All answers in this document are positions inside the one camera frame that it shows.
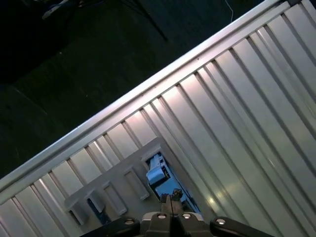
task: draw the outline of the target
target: aluminum panel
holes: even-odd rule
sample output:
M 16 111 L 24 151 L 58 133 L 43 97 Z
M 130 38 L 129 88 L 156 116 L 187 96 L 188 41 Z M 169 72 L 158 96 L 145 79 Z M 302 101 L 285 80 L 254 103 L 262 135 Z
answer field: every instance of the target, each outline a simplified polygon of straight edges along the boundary
M 296 113 L 310 131 L 316 131 L 316 103 L 305 90 L 304 85 L 279 51 L 264 28 L 260 28 L 248 38 L 262 62 L 273 75 Z
M 178 123 L 177 119 L 171 115 L 170 111 L 160 102 L 160 100 L 153 101 L 153 108 L 159 114 L 163 120 L 167 129 L 171 132 L 172 136 L 176 139 L 178 144 L 182 147 L 188 156 L 189 162 L 195 169 L 196 177 L 200 177 L 203 183 L 200 181 L 198 184 L 200 187 L 207 186 L 205 195 L 207 196 L 208 204 L 218 215 L 229 216 L 235 220 L 247 223 L 244 215 L 236 207 L 235 203 L 226 194 L 226 190 L 218 179 L 213 178 L 214 173 L 211 173 L 208 167 L 209 165 L 201 158 L 201 154 L 193 144 L 192 140 L 183 131 L 183 128 Z
M 309 16 L 307 10 L 302 4 L 295 5 L 288 9 L 285 13 L 285 21 L 292 27 L 292 31 L 296 32 L 297 37 L 302 39 L 304 47 L 310 51 L 311 55 L 316 57 L 315 42 L 316 38 L 315 22 Z
M 230 89 L 235 94 L 240 103 L 249 108 L 249 113 L 264 130 L 270 141 L 273 143 L 283 161 L 288 165 L 291 172 L 295 174 L 300 185 L 314 203 L 316 195 L 316 183 L 310 182 L 314 175 L 310 167 L 303 159 L 297 159 L 302 153 L 300 148 L 290 140 L 286 132 L 282 129 L 280 121 L 270 110 L 269 104 L 258 94 L 256 88 L 250 83 L 248 76 L 239 66 L 231 52 L 227 51 L 216 59 L 221 68 L 225 83 L 230 85 Z
M 126 123 L 131 128 L 142 146 L 146 145 L 156 137 L 141 112 L 137 112 L 133 116 L 129 117 L 126 120 Z
M 86 184 L 101 175 L 101 171 L 85 149 L 70 157 L 70 161 Z
M 236 51 L 235 57 L 237 61 L 239 61 L 240 66 L 246 71 L 249 80 L 258 93 L 266 100 L 266 104 L 271 106 L 270 110 L 275 113 L 275 117 L 281 120 L 279 123 L 283 125 L 283 130 L 287 133 L 287 136 L 291 137 L 291 140 L 293 140 L 292 143 L 297 143 L 299 146 L 297 149 L 302 152 L 301 155 L 305 156 L 308 165 L 315 169 L 315 132 L 309 131 L 305 127 L 290 101 L 286 99 L 281 88 L 273 79 L 275 75 L 271 74 L 265 66 L 264 63 L 267 62 L 260 60 L 250 43 L 247 40 L 243 40 L 235 45 L 233 49 Z
M 286 211 L 291 214 L 293 220 L 299 222 L 297 225 L 301 230 L 308 230 L 308 233 L 312 236 L 314 233 L 313 225 L 315 226 L 316 220 L 315 214 L 300 193 L 299 187 L 292 179 L 293 177 L 284 168 L 273 149 L 269 147 L 269 144 L 261 136 L 260 131 L 247 116 L 241 104 L 232 94 L 225 91 L 225 84 L 222 84 L 224 85 L 223 87 L 219 87 L 219 84 L 216 83 L 214 79 L 219 80 L 220 75 L 215 67 L 212 64 L 207 65 L 207 68 L 198 71 L 198 76 L 202 79 L 200 80 L 201 85 L 205 91 L 208 91 L 208 95 L 216 104 L 218 110 L 225 116 L 225 120 L 232 123 L 230 126 L 232 128 L 235 127 L 237 133 L 241 136 L 240 139 L 244 141 L 268 178 L 272 181 L 271 191 L 280 200 L 284 199 L 287 202 L 287 206 L 290 206 L 291 209 L 287 208 Z
M 65 197 L 51 179 L 50 175 L 46 174 L 43 176 L 34 183 L 34 186 L 51 210 L 52 214 L 50 215 L 59 221 L 59 224 L 62 226 L 60 229 L 64 232 L 64 236 L 78 237 L 83 235 L 83 231 L 78 227 L 74 219 L 68 212 L 65 212 Z
M 105 155 L 104 151 L 102 150 L 100 144 L 97 141 L 92 142 L 87 147 L 87 150 L 89 151 L 90 156 L 95 158 L 96 165 L 101 170 L 101 172 L 105 172 L 113 167 L 113 164 Z
M 21 191 L 16 198 L 43 236 L 63 235 L 31 187 Z
M 108 132 L 108 136 L 124 158 L 138 150 L 138 147 L 122 124 L 119 124 L 115 128 L 111 129 Z
M 109 143 L 105 140 L 105 138 L 102 136 L 97 139 L 97 144 L 104 152 L 105 156 L 109 159 L 109 162 L 111 165 L 116 165 L 119 163 L 120 158 L 115 154 L 113 151 L 113 148 L 109 145 Z
M 316 96 L 316 66 L 315 59 L 311 56 L 311 52 L 303 44 L 302 39 L 293 29 L 292 25 L 288 24 L 287 17 L 278 16 L 276 19 L 268 23 L 270 34 L 274 35 L 279 42 L 278 46 L 284 51 L 284 54 L 289 58 L 291 67 L 297 69 L 298 76 L 305 84 L 311 96 L 315 99 Z M 314 28 L 304 27 L 304 31 L 315 31 Z
M 276 235 L 275 227 L 269 223 L 265 213 L 261 210 L 261 206 L 253 197 L 245 182 L 242 181 L 243 177 L 228 161 L 227 151 L 219 144 L 213 131 L 205 124 L 200 115 L 193 111 L 194 108 L 192 108 L 191 102 L 186 100 L 177 88 L 169 90 L 162 97 L 200 150 L 203 155 L 202 159 L 206 160 L 208 164 L 206 166 L 207 171 L 212 170 L 218 181 L 225 187 L 225 192 L 241 210 L 251 226 Z M 215 121 L 218 123 L 221 120 L 215 118 Z M 229 134 L 224 132 L 224 135 L 227 136 L 226 141 L 228 143 Z
M 264 173 L 253 153 L 246 146 L 229 118 L 221 113 L 221 108 L 211 100 L 197 78 L 191 76 L 181 82 L 181 86 L 196 106 L 197 113 L 201 114 L 209 129 L 218 139 L 219 145 L 225 148 L 227 159 L 230 165 L 234 167 L 235 172 L 239 174 L 239 179 L 248 188 L 248 192 L 257 201 L 257 205 L 266 214 L 266 218 L 271 218 L 275 223 L 273 225 L 276 232 L 279 235 L 286 233 L 286 236 L 293 237 L 302 235 L 299 228 L 295 228 L 295 231 L 289 231 L 288 225 L 295 225 L 296 223 L 287 215 L 286 203 L 283 203 L 273 192 L 271 189 L 273 183 Z
M 52 175 L 56 179 L 54 181 L 58 185 L 58 188 L 66 197 L 78 191 L 83 186 L 67 161 L 54 168 Z
M 4 227 L 0 223 L 0 236 L 1 237 L 10 237 L 7 231 L 4 229 Z
M 0 205 L 0 213 L 1 224 L 11 237 L 37 237 L 13 200 L 10 199 Z

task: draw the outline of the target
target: black robot arm part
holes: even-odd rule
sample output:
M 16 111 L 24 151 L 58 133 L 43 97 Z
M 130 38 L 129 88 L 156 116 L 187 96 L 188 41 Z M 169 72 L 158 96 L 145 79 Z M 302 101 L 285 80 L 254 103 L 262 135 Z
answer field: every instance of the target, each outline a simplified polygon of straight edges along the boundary
M 273 237 L 227 217 L 207 224 L 200 214 L 183 211 L 181 196 L 181 190 L 163 194 L 160 212 L 146 213 L 141 223 L 121 217 L 82 237 Z

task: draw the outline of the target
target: dark floor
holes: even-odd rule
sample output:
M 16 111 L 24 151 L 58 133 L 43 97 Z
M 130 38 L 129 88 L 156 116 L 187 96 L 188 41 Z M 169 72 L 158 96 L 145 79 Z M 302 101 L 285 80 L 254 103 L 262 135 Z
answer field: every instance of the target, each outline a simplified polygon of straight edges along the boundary
M 168 37 L 119 0 L 78 10 L 69 44 L 0 92 L 0 177 L 231 20 L 225 0 L 141 0 Z M 228 0 L 238 18 L 261 0 Z

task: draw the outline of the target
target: bolt head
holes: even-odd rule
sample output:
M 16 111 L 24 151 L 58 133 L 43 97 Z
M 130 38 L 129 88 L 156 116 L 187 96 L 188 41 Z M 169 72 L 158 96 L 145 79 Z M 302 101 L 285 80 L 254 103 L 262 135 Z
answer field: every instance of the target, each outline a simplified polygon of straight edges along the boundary
M 185 213 L 182 215 L 182 217 L 184 217 L 184 219 L 189 219 L 191 215 L 189 213 Z
M 158 218 L 159 219 L 164 219 L 164 218 L 166 218 L 166 215 L 165 214 L 158 214 Z
M 218 224 L 220 224 L 220 225 L 223 225 L 223 224 L 226 223 L 226 221 L 223 220 L 223 219 L 217 219 L 216 222 L 217 222 Z
M 132 219 L 128 219 L 127 221 L 125 221 L 126 225 L 133 225 L 134 221 Z

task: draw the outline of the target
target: blue object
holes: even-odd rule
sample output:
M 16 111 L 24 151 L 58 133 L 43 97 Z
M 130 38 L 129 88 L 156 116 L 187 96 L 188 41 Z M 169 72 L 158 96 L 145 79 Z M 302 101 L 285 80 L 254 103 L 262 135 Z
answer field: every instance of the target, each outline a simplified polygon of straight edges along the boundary
M 194 212 L 200 213 L 189 192 L 180 184 L 161 153 L 154 155 L 150 159 L 149 166 L 150 169 L 146 174 L 148 183 L 159 198 L 162 194 L 172 194 L 174 189 L 181 189 L 183 193 L 181 202 L 186 202 Z
M 91 199 L 88 198 L 87 203 L 90 206 L 90 208 L 92 209 L 94 215 L 98 218 L 98 220 L 100 221 L 100 223 L 102 225 L 106 225 L 106 224 L 111 222 L 111 219 L 105 213 L 105 211 L 103 210 L 103 211 L 99 212 L 97 210 L 97 208 L 95 207 L 95 205 L 93 204 L 93 202 L 91 201 Z

